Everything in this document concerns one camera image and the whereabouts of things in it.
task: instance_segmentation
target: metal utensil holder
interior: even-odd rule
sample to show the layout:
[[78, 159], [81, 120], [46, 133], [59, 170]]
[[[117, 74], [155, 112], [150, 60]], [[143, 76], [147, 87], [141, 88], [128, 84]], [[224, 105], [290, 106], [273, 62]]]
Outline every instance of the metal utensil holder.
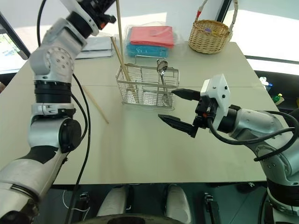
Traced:
[[119, 68], [116, 81], [123, 104], [174, 109], [175, 96], [171, 91], [178, 88], [179, 70], [168, 67], [164, 74], [165, 85], [163, 85], [157, 67], [137, 65], [138, 57], [158, 59], [158, 57], [136, 56], [135, 63], [126, 63], [130, 81], [126, 79], [121, 67]]

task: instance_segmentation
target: wire basket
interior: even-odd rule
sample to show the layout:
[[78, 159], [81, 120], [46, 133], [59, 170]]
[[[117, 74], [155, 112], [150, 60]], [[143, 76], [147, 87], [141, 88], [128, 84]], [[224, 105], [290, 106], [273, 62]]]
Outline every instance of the wire basket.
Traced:
[[198, 17], [203, 10], [207, 0], [199, 7], [189, 37], [189, 46], [193, 50], [206, 54], [214, 54], [223, 49], [233, 35], [233, 26], [238, 12], [238, 1], [234, 0], [233, 21], [228, 28], [225, 24], [213, 20], [199, 20]]
[[121, 67], [117, 72], [116, 81], [124, 104], [146, 105], [151, 107], [174, 109], [174, 94], [178, 88], [179, 70], [168, 67], [164, 73], [165, 85], [158, 75], [157, 67], [127, 63], [130, 81], [127, 81]]

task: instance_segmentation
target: green bottle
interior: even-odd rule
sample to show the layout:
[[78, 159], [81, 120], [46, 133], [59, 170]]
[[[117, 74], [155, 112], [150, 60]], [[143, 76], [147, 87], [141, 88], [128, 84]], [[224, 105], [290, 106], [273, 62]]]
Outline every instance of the green bottle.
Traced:
[[273, 102], [276, 103], [277, 101], [279, 101], [280, 97], [282, 97], [281, 93], [279, 93], [277, 96], [272, 97]]

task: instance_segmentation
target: pink cloth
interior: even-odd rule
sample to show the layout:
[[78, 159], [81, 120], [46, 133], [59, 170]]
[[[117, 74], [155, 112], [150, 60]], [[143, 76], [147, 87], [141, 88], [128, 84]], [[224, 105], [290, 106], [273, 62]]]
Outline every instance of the pink cloth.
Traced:
[[172, 27], [132, 27], [130, 42], [133, 45], [174, 46]]

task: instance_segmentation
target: black cable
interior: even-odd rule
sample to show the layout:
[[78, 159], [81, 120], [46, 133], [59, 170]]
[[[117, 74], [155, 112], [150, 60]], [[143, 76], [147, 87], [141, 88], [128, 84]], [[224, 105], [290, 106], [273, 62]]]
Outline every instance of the black cable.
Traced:
[[266, 134], [263, 137], [258, 137], [258, 138], [254, 138], [254, 139], [248, 139], [248, 140], [230, 140], [230, 139], [222, 137], [221, 135], [219, 135], [217, 133], [217, 131], [213, 127], [213, 120], [211, 118], [207, 119], [207, 126], [208, 126], [208, 128], [210, 128], [212, 134], [216, 138], [218, 138], [220, 141], [223, 141], [223, 142], [228, 143], [230, 145], [254, 144], [254, 143], [262, 142], [262, 141], [265, 141], [267, 139], [273, 138], [276, 135], [279, 135], [279, 134], [282, 134], [282, 133], [285, 133], [285, 132], [291, 132], [295, 129], [294, 127], [288, 127], [288, 128], [284, 128], [284, 129], [278, 130], [278, 131], [270, 133], [270, 134]]
[[71, 196], [71, 202], [70, 202], [69, 209], [67, 211], [67, 215], [66, 215], [65, 222], [64, 222], [65, 224], [69, 223], [69, 219], [70, 219], [70, 216], [71, 216], [71, 209], [73, 207], [74, 200], [75, 200], [75, 195], [76, 195], [76, 192], [77, 192], [77, 190], [79, 188], [79, 182], [80, 182], [81, 176], [83, 174], [85, 165], [87, 163], [87, 159], [88, 159], [88, 155], [89, 155], [89, 149], [90, 149], [90, 132], [91, 132], [91, 121], [90, 121], [90, 113], [89, 113], [88, 102], [86, 100], [86, 97], [85, 97], [84, 91], [82, 89], [82, 86], [81, 86], [79, 80], [77, 79], [77, 77], [75, 76], [75, 74], [73, 74], [73, 77], [74, 77], [74, 79], [76, 80], [76, 82], [77, 82], [77, 84], [79, 86], [79, 89], [80, 89], [80, 91], [82, 93], [84, 102], [86, 104], [87, 118], [88, 118], [88, 140], [87, 140], [87, 150], [86, 150], [84, 162], [83, 162], [82, 168], [80, 170], [79, 176], [77, 178], [76, 184], [75, 184], [74, 189], [73, 189], [73, 193], [72, 193], [72, 196]]
[[290, 119], [290, 121], [293, 123], [293, 125], [295, 127], [295, 131], [294, 131], [293, 136], [291, 137], [291, 139], [284, 146], [282, 146], [281, 148], [279, 148], [279, 149], [277, 149], [277, 150], [275, 150], [275, 151], [273, 151], [271, 153], [268, 153], [266, 155], [262, 155], [260, 157], [256, 157], [254, 159], [254, 161], [261, 161], [261, 160], [264, 160], [264, 159], [268, 159], [271, 156], [274, 156], [274, 155], [277, 155], [279, 153], [282, 153], [283, 151], [287, 150], [292, 144], [294, 144], [294, 142], [297, 140], [298, 135], [299, 135], [299, 122], [293, 116], [291, 116], [290, 114], [282, 113], [282, 112], [278, 112], [278, 111], [266, 111], [266, 112], [272, 113], [272, 114], [281, 115], [284, 118]]
[[223, 141], [223, 142], [228, 143], [230, 145], [254, 144], [254, 143], [258, 143], [258, 142], [264, 141], [264, 140], [269, 139], [269, 138], [273, 138], [273, 137], [275, 137], [275, 136], [277, 136], [279, 134], [282, 134], [282, 133], [294, 130], [293, 136], [291, 137], [291, 139], [284, 146], [282, 146], [281, 148], [279, 148], [279, 149], [277, 149], [277, 150], [275, 150], [275, 151], [273, 151], [271, 153], [268, 153], [266, 155], [262, 155], [260, 157], [256, 157], [254, 159], [254, 161], [261, 161], [261, 160], [268, 159], [271, 156], [277, 155], [277, 154], [282, 153], [283, 151], [287, 150], [297, 140], [298, 135], [299, 135], [299, 122], [293, 116], [291, 116], [291, 115], [289, 115], [287, 113], [282, 113], [282, 112], [277, 112], [277, 111], [266, 111], [266, 112], [272, 113], [272, 114], [281, 115], [281, 116], [283, 116], [285, 118], [289, 118], [292, 121], [292, 123], [294, 125], [294, 128], [293, 127], [285, 128], [285, 129], [278, 130], [276, 132], [264, 135], [263, 137], [258, 137], [258, 138], [254, 138], [254, 139], [250, 139], [250, 140], [230, 140], [230, 139], [226, 139], [226, 138], [222, 137], [221, 135], [219, 135], [217, 133], [217, 131], [213, 127], [212, 118], [208, 118], [207, 119], [207, 125], [208, 125], [208, 127], [211, 130], [211, 132], [213, 133], [213, 135], [216, 138], [218, 138], [220, 141]]
[[83, 138], [84, 138], [85, 135], [86, 135], [86, 132], [87, 132], [87, 127], [88, 127], [88, 125], [87, 125], [87, 117], [86, 117], [86, 113], [85, 113], [85, 111], [84, 111], [82, 105], [81, 105], [80, 102], [77, 100], [77, 98], [76, 98], [73, 94], [71, 94], [71, 97], [73, 98], [73, 100], [76, 102], [76, 104], [77, 104], [78, 107], [80, 108], [80, 110], [81, 110], [81, 112], [82, 112], [82, 114], [83, 114], [83, 117], [84, 117], [85, 127], [84, 127], [83, 134], [82, 134], [82, 136], [81, 136], [81, 141], [82, 141]]
[[45, 6], [45, 3], [46, 3], [46, 0], [43, 0], [41, 3], [41, 6], [39, 7], [38, 16], [37, 16], [36, 34], [37, 34], [38, 46], [41, 45], [40, 26], [41, 26], [41, 16], [42, 16], [43, 7]]
[[258, 209], [257, 224], [262, 224], [263, 208], [265, 206], [267, 196], [268, 196], [268, 192], [267, 192], [267, 189], [266, 189], [266, 192], [264, 193], [264, 195], [262, 197], [262, 200], [260, 202], [260, 206], [259, 206], [259, 209]]

